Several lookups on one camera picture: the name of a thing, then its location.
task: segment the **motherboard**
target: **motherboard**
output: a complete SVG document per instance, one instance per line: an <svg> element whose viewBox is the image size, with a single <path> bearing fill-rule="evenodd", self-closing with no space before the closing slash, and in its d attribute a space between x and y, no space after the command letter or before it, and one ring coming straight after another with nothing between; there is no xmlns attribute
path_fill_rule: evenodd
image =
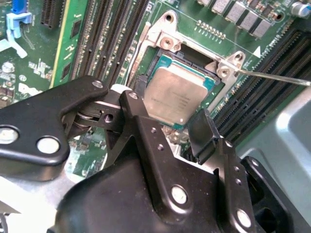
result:
<svg viewBox="0 0 311 233"><path fill-rule="evenodd" d="M303 89L236 69L310 79L304 1L0 0L0 10L0 108L92 75L135 90L181 154L200 109L239 145ZM104 135L70 140L65 170L101 170Z"/></svg>

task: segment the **black plastic bracket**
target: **black plastic bracket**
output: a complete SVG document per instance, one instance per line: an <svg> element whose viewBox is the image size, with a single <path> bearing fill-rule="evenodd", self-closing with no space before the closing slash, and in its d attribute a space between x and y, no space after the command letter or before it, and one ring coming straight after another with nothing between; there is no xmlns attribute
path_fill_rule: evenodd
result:
<svg viewBox="0 0 311 233"><path fill-rule="evenodd" d="M245 169L239 163L233 145L219 135L206 109L200 110L192 119L188 131L193 156L219 178L217 215L223 230L256 232Z"/></svg>
<svg viewBox="0 0 311 233"><path fill-rule="evenodd" d="M160 124L149 118L141 97L132 91L124 91L120 105L125 118L124 130L109 149L105 167L137 148L155 211L164 222L182 221L193 209L187 180L183 179L179 169L182 162L174 158ZM173 198L172 188L175 186L186 193L185 203L178 203Z"/></svg>
<svg viewBox="0 0 311 233"><path fill-rule="evenodd" d="M101 81L84 76L1 109L1 175L37 181L57 177L69 155L62 117L86 102L99 100L107 92ZM8 143L6 140L12 136L16 139ZM54 144L47 140L43 150L57 150L41 152L38 142L42 138L51 138Z"/></svg>

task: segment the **metal shaft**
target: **metal shaft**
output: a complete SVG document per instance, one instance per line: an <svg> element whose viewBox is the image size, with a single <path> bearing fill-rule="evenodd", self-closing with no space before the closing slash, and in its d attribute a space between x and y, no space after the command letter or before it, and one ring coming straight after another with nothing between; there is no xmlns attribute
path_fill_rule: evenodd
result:
<svg viewBox="0 0 311 233"><path fill-rule="evenodd" d="M287 83L293 83L296 85L302 85L302 86L311 86L311 82L303 79L294 79L290 77L285 77L285 76L278 76L274 74L264 74L264 73L259 73L259 72L252 72L248 70L238 70L240 74L246 74L246 75L251 75L251 76L256 76L256 77L261 77L261 78L266 78L266 79L273 79L273 80L278 80L278 81L283 81Z"/></svg>

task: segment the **black cable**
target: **black cable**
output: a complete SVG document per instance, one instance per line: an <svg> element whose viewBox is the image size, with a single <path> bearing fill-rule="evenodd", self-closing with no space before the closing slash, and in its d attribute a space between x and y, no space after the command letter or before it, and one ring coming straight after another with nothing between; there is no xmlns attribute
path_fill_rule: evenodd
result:
<svg viewBox="0 0 311 233"><path fill-rule="evenodd" d="M1 221L1 226L3 229L3 233L9 233L8 224L6 222L6 218L5 218L4 214L0 214L0 221Z"/></svg>

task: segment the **white triangle marking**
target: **white triangle marking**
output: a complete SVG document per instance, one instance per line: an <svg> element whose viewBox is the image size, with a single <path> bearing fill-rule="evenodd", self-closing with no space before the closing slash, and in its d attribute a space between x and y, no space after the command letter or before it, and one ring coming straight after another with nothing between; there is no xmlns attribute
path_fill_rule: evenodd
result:
<svg viewBox="0 0 311 233"><path fill-rule="evenodd" d="M260 58L260 46L257 47L257 49L255 50L255 52L253 52L253 54L254 54L256 57Z"/></svg>

